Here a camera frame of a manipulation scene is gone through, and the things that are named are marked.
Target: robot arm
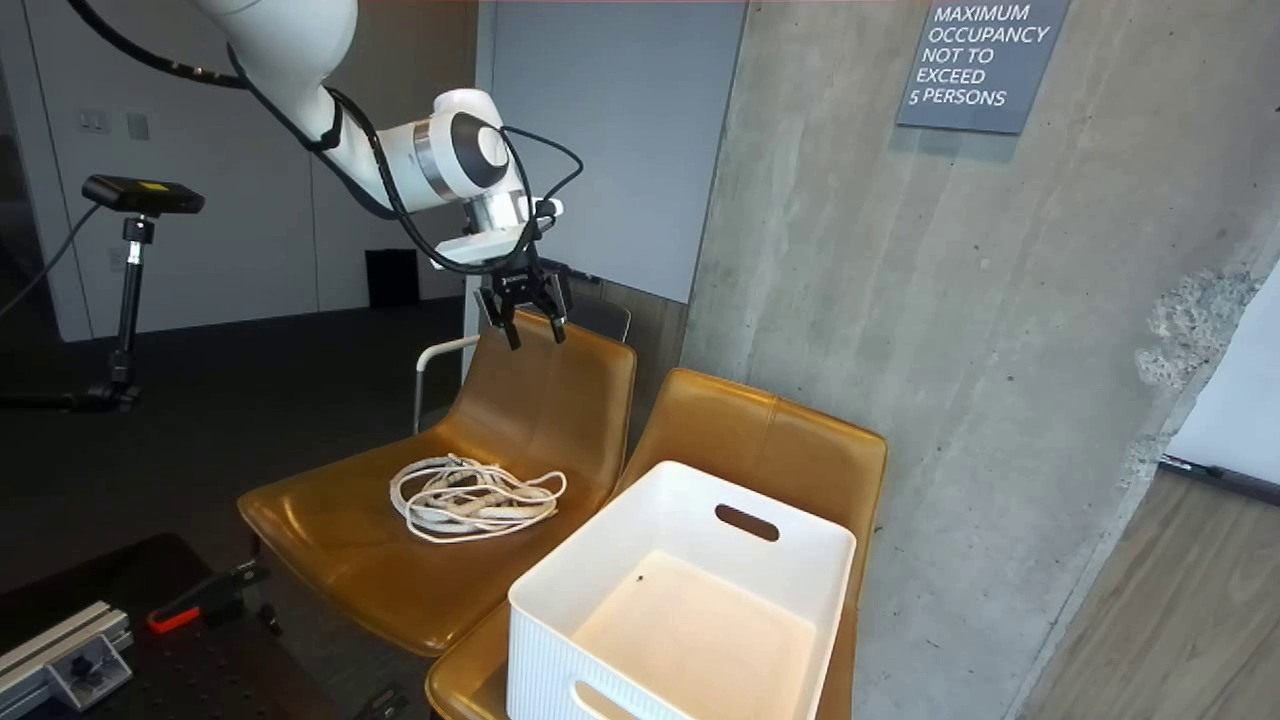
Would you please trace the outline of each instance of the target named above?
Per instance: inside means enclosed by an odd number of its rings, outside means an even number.
[[[386,214],[473,205],[482,233],[438,245],[453,266],[484,266],[520,245],[528,198],[488,91],[438,98],[429,122],[369,131],[324,90],[358,37],[358,0],[195,0],[227,37],[239,77],[366,202]]]

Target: sign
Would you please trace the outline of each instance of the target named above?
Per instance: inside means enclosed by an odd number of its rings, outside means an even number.
[[[896,124],[1019,135],[1067,0],[932,0]]]

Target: orange chair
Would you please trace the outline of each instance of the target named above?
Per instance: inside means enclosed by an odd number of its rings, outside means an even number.
[[[520,354],[484,333],[440,423],[239,495],[245,523],[320,602],[413,658],[438,658],[473,616],[608,495],[630,456],[634,348],[583,328],[553,340],[520,312]],[[388,503],[388,480],[425,456],[496,459],[518,477],[561,470],[561,511],[482,546],[425,546]]]
[[[621,489],[660,459],[684,459],[726,480],[852,527],[856,566],[841,616],[820,715],[852,715],[856,616],[878,540],[889,449],[878,433],[820,416],[785,397],[676,369],[621,473]],[[510,604],[494,604],[434,666],[425,691],[440,715],[510,715]]]

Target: equipment box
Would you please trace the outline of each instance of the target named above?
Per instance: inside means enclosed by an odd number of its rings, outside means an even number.
[[[688,463],[655,463],[511,602],[510,711],[817,715],[856,540]]]

